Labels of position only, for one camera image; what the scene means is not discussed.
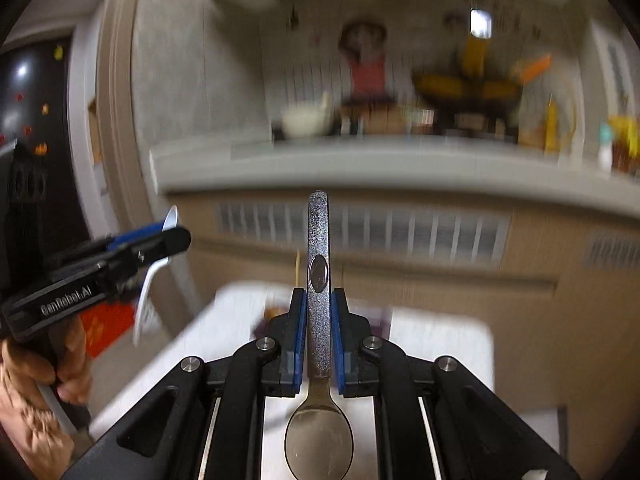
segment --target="wooden door frame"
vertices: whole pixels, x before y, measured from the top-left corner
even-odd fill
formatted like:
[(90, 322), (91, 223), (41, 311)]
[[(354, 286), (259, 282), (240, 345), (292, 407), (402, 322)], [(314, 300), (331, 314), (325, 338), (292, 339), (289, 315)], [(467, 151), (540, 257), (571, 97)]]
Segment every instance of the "wooden door frame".
[[(109, 195), (123, 231), (157, 221), (143, 178), (133, 117), (131, 45), (137, 3), (105, 0), (96, 66), (100, 146)], [(193, 319), (169, 268), (154, 280), (151, 298), (171, 335)]]

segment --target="red object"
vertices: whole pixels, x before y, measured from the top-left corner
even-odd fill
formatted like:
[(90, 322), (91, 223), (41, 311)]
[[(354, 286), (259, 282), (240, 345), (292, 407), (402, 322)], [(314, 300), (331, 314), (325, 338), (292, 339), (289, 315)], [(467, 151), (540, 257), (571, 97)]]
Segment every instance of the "red object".
[(353, 96), (382, 95), (385, 93), (385, 56), (360, 63), (349, 60)]
[(133, 326), (129, 303), (101, 303), (80, 314), (86, 332), (86, 351), (95, 358)]

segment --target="white bowl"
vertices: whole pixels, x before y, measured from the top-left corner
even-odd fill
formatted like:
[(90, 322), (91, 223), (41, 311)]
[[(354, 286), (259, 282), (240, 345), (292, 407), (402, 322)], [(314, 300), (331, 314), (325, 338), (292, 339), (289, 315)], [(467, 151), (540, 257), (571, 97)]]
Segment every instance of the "white bowl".
[(334, 111), (312, 102), (297, 103), (282, 112), (282, 131), (289, 139), (325, 135), (331, 129)]

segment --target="logo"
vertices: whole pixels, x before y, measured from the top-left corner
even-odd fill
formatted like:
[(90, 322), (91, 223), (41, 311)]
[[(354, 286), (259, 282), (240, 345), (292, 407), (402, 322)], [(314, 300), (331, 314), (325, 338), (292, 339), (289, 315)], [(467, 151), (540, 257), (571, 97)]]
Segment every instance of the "logo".
[(92, 296), (91, 287), (89, 285), (84, 286), (80, 290), (75, 290), (71, 294), (65, 294), (50, 303), (45, 303), (40, 306), (40, 311), (43, 316), (51, 316), (51, 314), (55, 314), (60, 312), (64, 308), (74, 306), (75, 304), (80, 303), (82, 300), (86, 300)]

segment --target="gray wall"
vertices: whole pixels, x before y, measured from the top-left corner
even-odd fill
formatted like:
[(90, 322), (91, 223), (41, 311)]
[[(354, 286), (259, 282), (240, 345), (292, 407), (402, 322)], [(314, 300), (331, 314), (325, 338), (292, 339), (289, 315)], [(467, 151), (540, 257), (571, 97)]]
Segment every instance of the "gray wall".
[[(139, 0), (131, 79), (134, 124), (149, 200), (157, 219), (149, 149), (194, 136), (268, 132), (257, 19), (212, 0)], [(172, 265), (195, 314), (204, 306), (184, 258)]]

